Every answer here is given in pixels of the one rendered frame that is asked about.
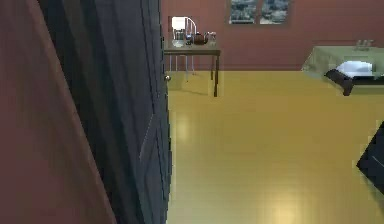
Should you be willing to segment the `framed grey wall picture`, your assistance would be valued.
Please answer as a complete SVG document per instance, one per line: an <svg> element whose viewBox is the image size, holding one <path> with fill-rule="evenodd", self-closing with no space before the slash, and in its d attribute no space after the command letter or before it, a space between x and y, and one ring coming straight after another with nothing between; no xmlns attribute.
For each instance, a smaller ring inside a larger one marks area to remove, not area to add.
<svg viewBox="0 0 384 224"><path fill-rule="evenodd" d="M282 24L288 14L290 0L263 0L261 24Z"/></svg>
<svg viewBox="0 0 384 224"><path fill-rule="evenodd" d="M254 24L258 0L230 0L230 24Z"/></svg>

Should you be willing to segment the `dark grey room door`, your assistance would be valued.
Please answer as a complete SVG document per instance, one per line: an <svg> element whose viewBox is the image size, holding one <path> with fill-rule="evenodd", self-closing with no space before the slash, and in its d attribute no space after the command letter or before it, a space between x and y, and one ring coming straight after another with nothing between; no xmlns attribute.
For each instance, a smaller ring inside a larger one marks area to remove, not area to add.
<svg viewBox="0 0 384 224"><path fill-rule="evenodd" d="M167 224L161 0L37 0L117 224Z"/></svg>

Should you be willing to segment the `brown wooden side table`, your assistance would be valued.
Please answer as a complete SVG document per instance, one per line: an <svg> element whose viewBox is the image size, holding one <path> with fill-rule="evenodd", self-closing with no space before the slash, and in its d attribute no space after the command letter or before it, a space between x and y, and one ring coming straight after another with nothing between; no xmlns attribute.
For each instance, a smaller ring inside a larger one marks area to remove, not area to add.
<svg viewBox="0 0 384 224"><path fill-rule="evenodd" d="M167 56L211 56L211 79L214 81L213 96L218 96L221 49L212 45L187 45L175 47L172 43L164 44L164 54Z"/></svg>

